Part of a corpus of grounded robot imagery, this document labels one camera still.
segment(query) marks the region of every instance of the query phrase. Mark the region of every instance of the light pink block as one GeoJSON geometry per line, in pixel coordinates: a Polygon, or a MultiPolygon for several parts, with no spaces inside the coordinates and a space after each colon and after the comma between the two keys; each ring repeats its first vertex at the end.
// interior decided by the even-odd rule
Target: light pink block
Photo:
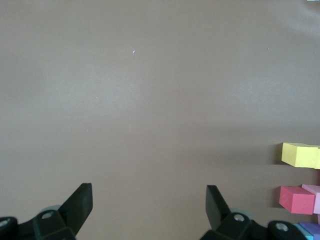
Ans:
{"type": "Polygon", "coordinates": [[[302,184],[302,188],[315,195],[314,214],[320,214],[320,186],[302,184]]]}

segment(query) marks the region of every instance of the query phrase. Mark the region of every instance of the pink block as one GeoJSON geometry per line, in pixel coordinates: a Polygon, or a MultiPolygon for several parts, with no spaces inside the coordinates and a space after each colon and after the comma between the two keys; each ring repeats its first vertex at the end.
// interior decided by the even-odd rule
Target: pink block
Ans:
{"type": "Polygon", "coordinates": [[[292,214],[312,215],[315,197],[300,186],[281,186],[279,203],[292,214]]]}
{"type": "Polygon", "coordinates": [[[314,214],[320,214],[320,186],[302,184],[302,188],[315,195],[314,214]]]}

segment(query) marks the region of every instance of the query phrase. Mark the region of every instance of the red block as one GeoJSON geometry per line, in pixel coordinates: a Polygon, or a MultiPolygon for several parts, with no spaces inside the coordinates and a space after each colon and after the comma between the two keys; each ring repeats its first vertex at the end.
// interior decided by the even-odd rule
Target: red block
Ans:
{"type": "Polygon", "coordinates": [[[312,215],[315,197],[300,186],[281,186],[279,203],[290,213],[312,215]]]}

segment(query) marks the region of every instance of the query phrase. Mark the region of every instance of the yellow block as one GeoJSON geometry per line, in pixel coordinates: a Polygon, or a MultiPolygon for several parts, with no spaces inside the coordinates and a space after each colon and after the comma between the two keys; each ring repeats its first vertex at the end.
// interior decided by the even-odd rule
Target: yellow block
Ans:
{"type": "Polygon", "coordinates": [[[318,147],[303,143],[284,142],[281,160],[297,168],[320,169],[320,149],[318,147]]]}

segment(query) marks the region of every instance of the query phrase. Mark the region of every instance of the black mechanical part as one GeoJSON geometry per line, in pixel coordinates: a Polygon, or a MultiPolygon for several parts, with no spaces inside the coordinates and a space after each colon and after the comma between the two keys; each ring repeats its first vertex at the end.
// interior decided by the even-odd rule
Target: black mechanical part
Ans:
{"type": "Polygon", "coordinates": [[[92,209],[92,185],[83,183],[58,210],[41,212],[22,224],[1,217],[0,240],[75,240],[92,209]]]}
{"type": "Polygon", "coordinates": [[[306,240],[290,222],[275,220],[263,227],[243,213],[231,213],[215,185],[206,188],[205,211],[212,229],[200,240],[306,240]]]}

